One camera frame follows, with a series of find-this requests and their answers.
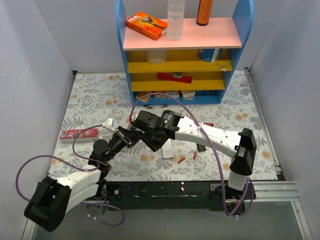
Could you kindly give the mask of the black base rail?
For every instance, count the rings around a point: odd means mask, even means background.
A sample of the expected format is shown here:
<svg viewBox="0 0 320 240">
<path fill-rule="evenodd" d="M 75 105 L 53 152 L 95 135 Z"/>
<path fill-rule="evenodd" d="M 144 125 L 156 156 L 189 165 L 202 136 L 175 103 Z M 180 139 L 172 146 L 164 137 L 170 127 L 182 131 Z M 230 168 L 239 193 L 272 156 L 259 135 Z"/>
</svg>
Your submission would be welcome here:
<svg viewBox="0 0 320 240">
<path fill-rule="evenodd" d="M 109 204 L 122 210 L 207 209 L 223 211 L 222 198 L 214 196 L 217 181 L 107 182 Z"/>
</svg>

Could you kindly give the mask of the red flat box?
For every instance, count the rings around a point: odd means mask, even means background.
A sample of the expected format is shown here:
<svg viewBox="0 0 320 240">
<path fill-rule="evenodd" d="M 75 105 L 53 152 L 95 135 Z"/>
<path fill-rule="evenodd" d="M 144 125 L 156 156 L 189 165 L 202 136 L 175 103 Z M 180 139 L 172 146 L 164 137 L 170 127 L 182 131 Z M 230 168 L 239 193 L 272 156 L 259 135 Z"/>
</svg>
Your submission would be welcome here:
<svg viewBox="0 0 320 240">
<path fill-rule="evenodd" d="M 159 80 L 186 84 L 191 84 L 193 80 L 192 72 L 158 72 L 156 76 Z"/>
</svg>

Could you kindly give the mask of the orange cologne bottle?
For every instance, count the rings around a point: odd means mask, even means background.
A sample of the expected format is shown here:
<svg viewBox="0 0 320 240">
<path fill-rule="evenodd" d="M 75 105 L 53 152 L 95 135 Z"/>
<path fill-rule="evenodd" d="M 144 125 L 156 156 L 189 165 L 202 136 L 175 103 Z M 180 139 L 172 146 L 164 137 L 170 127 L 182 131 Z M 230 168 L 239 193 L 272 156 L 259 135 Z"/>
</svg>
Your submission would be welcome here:
<svg viewBox="0 0 320 240">
<path fill-rule="evenodd" d="M 200 0 L 196 23 L 199 26 L 206 26 L 209 23 L 214 0 Z"/>
</svg>

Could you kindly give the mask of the white tissue pack right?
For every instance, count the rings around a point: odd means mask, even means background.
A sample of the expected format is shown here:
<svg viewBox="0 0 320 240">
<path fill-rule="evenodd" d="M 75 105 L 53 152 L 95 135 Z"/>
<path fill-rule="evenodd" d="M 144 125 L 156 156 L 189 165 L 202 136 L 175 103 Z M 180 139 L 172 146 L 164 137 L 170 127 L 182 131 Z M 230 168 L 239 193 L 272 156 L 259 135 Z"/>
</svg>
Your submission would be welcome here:
<svg viewBox="0 0 320 240">
<path fill-rule="evenodd" d="M 180 93 L 185 101 L 192 101 L 196 95 L 194 90 L 181 90 Z"/>
</svg>

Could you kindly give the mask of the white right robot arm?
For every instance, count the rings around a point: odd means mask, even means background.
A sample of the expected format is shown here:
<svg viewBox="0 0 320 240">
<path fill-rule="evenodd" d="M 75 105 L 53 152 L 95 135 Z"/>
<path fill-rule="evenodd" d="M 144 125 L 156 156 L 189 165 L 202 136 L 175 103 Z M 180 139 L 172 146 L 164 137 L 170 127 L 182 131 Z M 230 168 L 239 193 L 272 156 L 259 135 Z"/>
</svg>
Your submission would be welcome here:
<svg viewBox="0 0 320 240">
<path fill-rule="evenodd" d="M 143 132 L 142 141 L 154 152 L 169 139 L 187 141 L 205 147 L 213 146 L 218 152 L 232 158 L 226 192 L 237 199 L 245 192 L 247 178 L 253 173 L 257 144 L 253 131 L 222 130 L 195 121 L 180 113 L 165 110 L 161 116 L 140 111 L 131 118 L 134 129 Z"/>
</svg>

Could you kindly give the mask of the white tissue pack middle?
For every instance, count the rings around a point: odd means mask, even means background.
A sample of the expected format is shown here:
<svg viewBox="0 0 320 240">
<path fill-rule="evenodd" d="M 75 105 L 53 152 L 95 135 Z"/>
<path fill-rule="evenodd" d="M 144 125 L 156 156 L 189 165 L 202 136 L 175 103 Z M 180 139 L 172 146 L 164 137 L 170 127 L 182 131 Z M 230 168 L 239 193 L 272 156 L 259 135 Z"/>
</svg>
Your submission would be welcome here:
<svg viewBox="0 0 320 240">
<path fill-rule="evenodd" d="M 178 99 L 180 96 L 180 92 L 179 91 L 165 91 L 165 94 L 174 98 L 174 99 Z"/>
</svg>

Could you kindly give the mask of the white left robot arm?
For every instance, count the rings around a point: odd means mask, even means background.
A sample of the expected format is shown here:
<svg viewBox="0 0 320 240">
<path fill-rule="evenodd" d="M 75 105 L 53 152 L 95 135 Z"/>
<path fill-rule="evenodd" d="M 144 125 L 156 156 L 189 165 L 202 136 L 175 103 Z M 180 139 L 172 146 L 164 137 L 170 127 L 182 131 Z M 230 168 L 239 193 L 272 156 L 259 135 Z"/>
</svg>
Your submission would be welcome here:
<svg viewBox="0 0 320 240">
<path fill-rule="evenodd" d="M 139 130 L 119 126 L 110 141 L 97 140 L 84 170 L 58 179 L 47 176 L 38 183 L 24 216 L 52 232 L 61 224 L 65 214 L 82 201 L 89 198 L 105 199 L 110 193 L 105 180 L 111 170 L 109 160 L 123 148 L 134 146 L 142 134 Z"/>
</svg>

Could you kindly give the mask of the red white remote control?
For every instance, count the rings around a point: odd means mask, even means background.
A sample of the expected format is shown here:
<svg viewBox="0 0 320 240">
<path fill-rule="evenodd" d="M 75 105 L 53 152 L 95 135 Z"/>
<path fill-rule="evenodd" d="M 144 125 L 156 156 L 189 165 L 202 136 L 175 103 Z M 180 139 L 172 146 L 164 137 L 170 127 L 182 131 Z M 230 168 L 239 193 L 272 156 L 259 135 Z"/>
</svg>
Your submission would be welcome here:
<svg viewBox="0 0 320 240">
<path fill-rule="evenodd" d="M 207 126 L 214 127 L 214 123 L 204 122 L 203 124 L 204 124 L 204 125 L 207 125 Z"/>
</svg>

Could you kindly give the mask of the blue shelf unit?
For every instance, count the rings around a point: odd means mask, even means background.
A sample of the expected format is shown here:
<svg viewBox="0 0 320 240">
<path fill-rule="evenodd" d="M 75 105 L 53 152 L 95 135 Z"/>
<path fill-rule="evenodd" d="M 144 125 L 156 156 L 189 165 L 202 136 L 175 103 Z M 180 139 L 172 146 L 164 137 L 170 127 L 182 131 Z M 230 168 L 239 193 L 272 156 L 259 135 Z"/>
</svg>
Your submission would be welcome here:
<svg viewBox="0 0 320 240">
<path fill-rule="evenodd" d="M 214 17 L 208 25 L 200 26 L 194 18 L 186 18 L 183 35 L 179 40 L 162 36 L 152 40 L 126 26 L 124 3 L 115 5 L 117 36 L 126 74 L 130 100 L 142 105 L 136 99 L 138 92 L 165 92 L 194 90 L 193 100 L 184 104 L 220 104 L 227 91 L 232 75 L 241 58 L 250 36 L 254 21 L 254 3 L 251 0 L 237 2 L 232 17 Z M 214 62 L 205 62 L 198 57 L 198 49 L 222 49 Z M 146 61 L 146 51 L 167 50 L 167 60 L 162 64 Z M 192 72 L 190 84 L 161 80 L 157 73 Z"/>
</svg>

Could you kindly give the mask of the small clip on shelf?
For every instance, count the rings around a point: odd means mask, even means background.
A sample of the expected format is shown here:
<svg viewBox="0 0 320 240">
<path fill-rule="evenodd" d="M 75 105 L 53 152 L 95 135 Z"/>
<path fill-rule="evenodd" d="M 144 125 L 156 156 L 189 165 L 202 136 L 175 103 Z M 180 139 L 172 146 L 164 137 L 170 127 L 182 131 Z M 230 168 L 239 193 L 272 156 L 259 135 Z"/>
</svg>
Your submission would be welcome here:
<svg viewBox="0 0 320 240">
<path fill-rule="evenodd" d="M 220 70 L 223 71 L 223 72 L 226 72 L 226 71 L 227 71 L 227 68 L 226 68 L 225 65 L 222 65 L 222 66 L 220 67 Z"/>
</svg>

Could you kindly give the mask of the blue white can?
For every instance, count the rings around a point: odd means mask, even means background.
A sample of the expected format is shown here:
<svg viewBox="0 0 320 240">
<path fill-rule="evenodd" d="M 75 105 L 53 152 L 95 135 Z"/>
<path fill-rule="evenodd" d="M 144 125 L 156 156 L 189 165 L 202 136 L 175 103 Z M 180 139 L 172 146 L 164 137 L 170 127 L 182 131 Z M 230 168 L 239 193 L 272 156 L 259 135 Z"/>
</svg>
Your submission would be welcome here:
<svg viewBox="0 0 320 240">
<path fill-rule="evenodd" d="M 221 48 L 198 49 L 197 55 L 200 58 L 200 60 L 204 62 L 213 63 L 220 57 L 221 52 Z"/>
</svg>

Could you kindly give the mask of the clear plastic bottle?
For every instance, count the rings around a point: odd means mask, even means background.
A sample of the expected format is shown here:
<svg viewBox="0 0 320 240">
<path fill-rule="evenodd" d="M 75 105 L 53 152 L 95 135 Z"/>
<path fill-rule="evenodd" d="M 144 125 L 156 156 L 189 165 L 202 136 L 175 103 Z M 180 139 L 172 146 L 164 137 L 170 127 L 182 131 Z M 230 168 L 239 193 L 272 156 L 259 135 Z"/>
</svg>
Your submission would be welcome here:
<svg viewBox="0 0 320 240">
<path fill-rule="evenodd" d="M 173 41 L 183 36 L 185 0 L 167 1 L 167 38 Z"/>
</svg>

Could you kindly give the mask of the orange razor box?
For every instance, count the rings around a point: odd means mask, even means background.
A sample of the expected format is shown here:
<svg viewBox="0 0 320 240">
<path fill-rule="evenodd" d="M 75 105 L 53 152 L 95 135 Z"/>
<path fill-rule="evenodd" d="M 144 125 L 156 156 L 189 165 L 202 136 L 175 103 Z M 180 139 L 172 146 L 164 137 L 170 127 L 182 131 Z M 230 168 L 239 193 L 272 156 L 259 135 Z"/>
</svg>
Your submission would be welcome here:
<svg viewBox="0 0 320 240">
<path fill-rule="evenodd" d="M 142 11 L 128 17 L 125 25 L 154 41 L 162 37 L 167 32 L 168 27 L 167 22 Z"/>
</svg>

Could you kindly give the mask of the white plastic cup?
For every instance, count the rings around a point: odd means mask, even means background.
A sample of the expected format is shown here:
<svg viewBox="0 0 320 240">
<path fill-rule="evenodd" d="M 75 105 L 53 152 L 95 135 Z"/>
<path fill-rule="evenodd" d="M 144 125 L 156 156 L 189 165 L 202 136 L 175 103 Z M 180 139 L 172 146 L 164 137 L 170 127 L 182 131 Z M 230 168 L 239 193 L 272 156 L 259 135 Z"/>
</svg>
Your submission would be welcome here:
<svg viewBox="0 0 320 240">
<path fill-rule="evenodd" d="M 167 50 L 146 50 L 145 59 L 149 64 L 159 65 L 167 61 L 168 51 Z"/>
</svg>

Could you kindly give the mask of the red toothpaste box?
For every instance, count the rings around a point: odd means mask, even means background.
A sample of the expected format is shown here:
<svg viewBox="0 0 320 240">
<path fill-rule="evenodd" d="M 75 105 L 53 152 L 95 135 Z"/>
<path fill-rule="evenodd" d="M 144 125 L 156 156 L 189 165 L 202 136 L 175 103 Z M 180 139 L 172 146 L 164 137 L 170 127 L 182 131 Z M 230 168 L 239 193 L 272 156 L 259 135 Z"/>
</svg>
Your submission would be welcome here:
<svg viewBox="0 0 320 240">
<path fill-rule="evenodd" d="M 100 138 L 100 131 L 98 128 L 62 130 L 59 140 L 63 144 L 71 144 L 75 138 L 76 142 L 94 142 Z"/>
</svg>

